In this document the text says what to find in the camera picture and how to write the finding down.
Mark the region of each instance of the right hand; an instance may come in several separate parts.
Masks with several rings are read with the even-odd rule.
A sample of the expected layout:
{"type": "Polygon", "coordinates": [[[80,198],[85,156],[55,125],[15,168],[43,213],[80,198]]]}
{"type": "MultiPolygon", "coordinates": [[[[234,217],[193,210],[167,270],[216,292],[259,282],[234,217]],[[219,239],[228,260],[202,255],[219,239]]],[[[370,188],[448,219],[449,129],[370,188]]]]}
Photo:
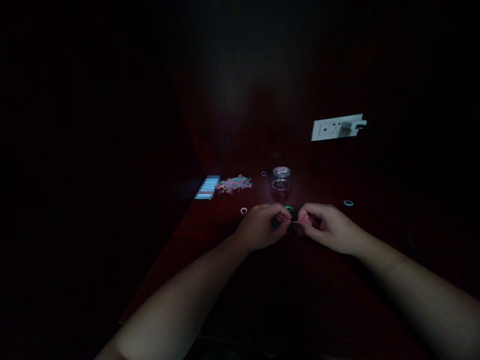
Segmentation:
{"type": "Polygon", "coordinates": [[[309,238],[342,254],[354,255],[372,237],[333,205],[307,202],[298,223],[309,238]]]}

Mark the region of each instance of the forearm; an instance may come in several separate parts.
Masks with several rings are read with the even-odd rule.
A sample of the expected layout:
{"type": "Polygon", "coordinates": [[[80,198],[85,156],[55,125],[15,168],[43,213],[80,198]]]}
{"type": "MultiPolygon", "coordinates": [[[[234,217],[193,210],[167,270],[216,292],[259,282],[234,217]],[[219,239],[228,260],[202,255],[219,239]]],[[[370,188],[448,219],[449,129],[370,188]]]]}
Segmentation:
{"type": "Polygon", "coordinates": [[[361,244],[353,255],[441,359],[480,357],[478,300],[374,237],[361,244]]]}
{"type": "Polygon", "coordinates": [[[227,238],[157,290],[105,351],[113,348],[128,360],[183,359],[218,295],[248,254],[239,241],[227,238]]]}

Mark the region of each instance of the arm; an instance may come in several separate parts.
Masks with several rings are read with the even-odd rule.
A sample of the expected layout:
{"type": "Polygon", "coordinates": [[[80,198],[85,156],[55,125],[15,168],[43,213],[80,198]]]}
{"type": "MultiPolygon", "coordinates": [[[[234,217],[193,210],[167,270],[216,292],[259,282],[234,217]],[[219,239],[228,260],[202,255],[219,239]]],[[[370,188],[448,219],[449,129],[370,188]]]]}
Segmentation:
{"type": "Polygon", "coordinates": [[[480,358],[480,302],[358,227],[337,208],[305,204],[313,240],[357,257],[440,359],[480,358]]]}
{"type": "Polygon", "coordinates": [[[235,270],[250,252],[282,238],[291,218],[280,204],[251,209],[233,235],[158,289],[96,359],[183,359],[235,270]],[[272,230],[274,216],[285,221],[272,230]]]}

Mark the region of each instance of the rubber band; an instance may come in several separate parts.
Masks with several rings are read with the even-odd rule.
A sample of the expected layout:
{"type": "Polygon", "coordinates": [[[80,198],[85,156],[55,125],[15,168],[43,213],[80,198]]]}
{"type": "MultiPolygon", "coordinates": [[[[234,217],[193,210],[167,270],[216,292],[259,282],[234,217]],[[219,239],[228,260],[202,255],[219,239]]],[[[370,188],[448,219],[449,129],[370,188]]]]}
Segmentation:
{"type": "Polygon", "coordinates": [[[220,181],[220,190],[219,193],[229,193],[232,194],[233,190],[240,191],[241,189],[251,189],[254,183],[251,178],[245,177],[242,174],[238,177],[228,178],[227,180],[220,181]]]}

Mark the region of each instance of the hand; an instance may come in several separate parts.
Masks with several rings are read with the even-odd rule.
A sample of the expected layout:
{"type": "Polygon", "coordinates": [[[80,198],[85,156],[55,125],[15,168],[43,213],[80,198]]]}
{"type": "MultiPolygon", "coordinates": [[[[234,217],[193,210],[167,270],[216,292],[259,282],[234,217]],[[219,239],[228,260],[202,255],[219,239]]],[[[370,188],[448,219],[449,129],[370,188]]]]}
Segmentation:
{"type": "Polygon", "coordinates": [[[306,235],[342,254],[354,255],[372,236],[333,205],[306,203],[298,211],[306,235]]]}
{"type": "Polygon", "coordinates": [[[232,236],[250,251],[263,249],[287,234],[291,219],[292,215],[279,203],[258,205],[248,210],[232,236]],[[275,216],[283,221],[273,230],[272,219],[275,216]]]}

